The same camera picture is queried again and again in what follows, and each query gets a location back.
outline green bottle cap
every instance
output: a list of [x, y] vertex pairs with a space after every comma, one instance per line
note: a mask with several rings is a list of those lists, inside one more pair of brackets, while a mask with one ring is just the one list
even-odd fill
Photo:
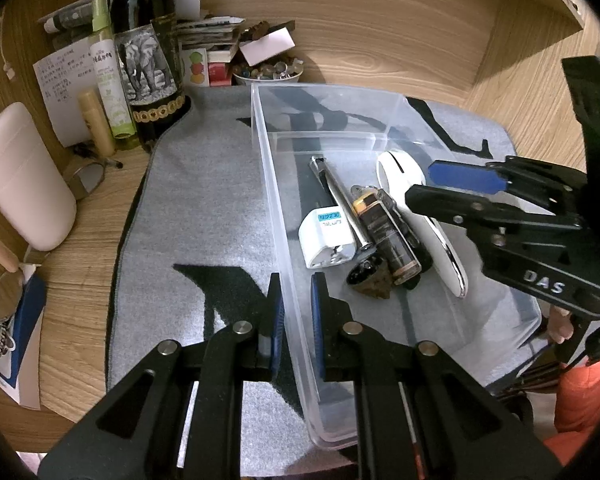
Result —
[[111, 25], [107, 0], [93, 0], [91, 2], [91, 9], [93, 11], [93, 21], [91, 23], [93, 24], [94, 32]]

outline card with colored circles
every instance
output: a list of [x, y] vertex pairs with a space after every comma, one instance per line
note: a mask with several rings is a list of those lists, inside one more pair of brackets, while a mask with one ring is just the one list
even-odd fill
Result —
[[181, 50], [180, 60], [182, 61], [184, 86], [209, 86], [205, 48]]

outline dark glass bottle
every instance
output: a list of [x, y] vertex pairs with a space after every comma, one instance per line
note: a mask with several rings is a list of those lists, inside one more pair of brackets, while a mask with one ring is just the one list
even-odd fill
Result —
[[111, 26], [123, 85], [146, 152], [186, 111], [174, 0], [113, 0]]

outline orange clothing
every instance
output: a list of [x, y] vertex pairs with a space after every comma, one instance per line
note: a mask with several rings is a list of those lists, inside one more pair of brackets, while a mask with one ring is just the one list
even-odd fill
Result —
[[572, 368], [558, 383], [555, 429], [558, 434], [544, 441], [565, 465], [587, 441], [600, 421], [600, 362]]

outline handwritten note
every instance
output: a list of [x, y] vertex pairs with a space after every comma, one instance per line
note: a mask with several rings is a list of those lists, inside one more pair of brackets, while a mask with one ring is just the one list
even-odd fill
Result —
[[96, 85], [89, 38], [46, 56], [33, 65], [33, 70], [60, 143], [67, 147], [91, 139], [77, 101], [82, 90]]

